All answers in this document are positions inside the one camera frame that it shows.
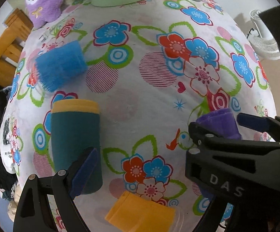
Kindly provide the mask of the teal cup with yellow rim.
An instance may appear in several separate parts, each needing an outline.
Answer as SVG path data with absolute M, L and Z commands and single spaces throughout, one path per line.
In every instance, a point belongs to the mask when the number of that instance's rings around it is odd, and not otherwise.
M 103 185 L 98 103 L 81 99 L 56 101 L 52 106 L 50 120 L 55 172 L 68 169 L 86 149 L 93 147 L 97 150 L 96 167 L 81 192 L 95 193 Z

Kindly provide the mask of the cream cloth bundle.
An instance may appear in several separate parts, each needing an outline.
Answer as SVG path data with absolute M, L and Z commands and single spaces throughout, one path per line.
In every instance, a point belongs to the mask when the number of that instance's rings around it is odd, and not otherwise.
M 13 199 L 9 202 L 7 207 L 7 214 L 12 222 L 14 222 L 15 220 L 15 215 L 16 215 L 17 206 L 19 203 L 21 193 L 22 193 L 21 186 L 17 182 L 13 191 Z

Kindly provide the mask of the white floor fan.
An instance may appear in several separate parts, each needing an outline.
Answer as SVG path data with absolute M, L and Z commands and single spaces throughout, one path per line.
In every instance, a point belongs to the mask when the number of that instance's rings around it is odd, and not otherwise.
M 261 20 L 260 14 L 261 11 L 258 9 L 250 11 L 250 20 L 253 27 L 248 33 L 247 39 L 257 55 L 268 60 L 279 60 L 278 44 L 266 24 Z

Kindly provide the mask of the floral tablecloth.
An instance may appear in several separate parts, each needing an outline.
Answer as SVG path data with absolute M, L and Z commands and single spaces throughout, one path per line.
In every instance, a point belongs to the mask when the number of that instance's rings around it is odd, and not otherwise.
M 55 93 L 41 90 L 35 59 L 78 41 L 88 70 Z M 105 215 L 124 191 L 185 213 L 191 231 L 209 204 L 185 177 L 188 125 L 229 108 L 276 115 L 259 57 L 214 1 L 146 0 L 98 8 L 89 0 L 28 36 L 6 108 L 12 115 L 15 175 L 55 172 L 50 116 L 71 98 L 100 106 L 103 185 L 75 203 L 92 231 L 115 231 Z

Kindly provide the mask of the wooden chair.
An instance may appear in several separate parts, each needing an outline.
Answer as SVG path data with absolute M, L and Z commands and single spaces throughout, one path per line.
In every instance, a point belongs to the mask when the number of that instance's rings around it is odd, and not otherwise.
M 23 47 L 16 40 L 26 41 L 33 29 L 31 20 L 20 9 L 15 9 L 5 20 L 5 24 L 7 28 L 0 36 L 0 86 L 2 87 L 12 84 L 16 70 L 16 67 L 4 58 L 18 62 Z

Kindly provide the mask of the purple plush toy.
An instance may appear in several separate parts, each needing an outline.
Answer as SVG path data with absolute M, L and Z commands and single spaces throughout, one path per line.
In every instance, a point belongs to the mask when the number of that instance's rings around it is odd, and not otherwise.
M 63 0 L 25 0 L 25 3 L 33 27 L 39 29 L 60 17 Z

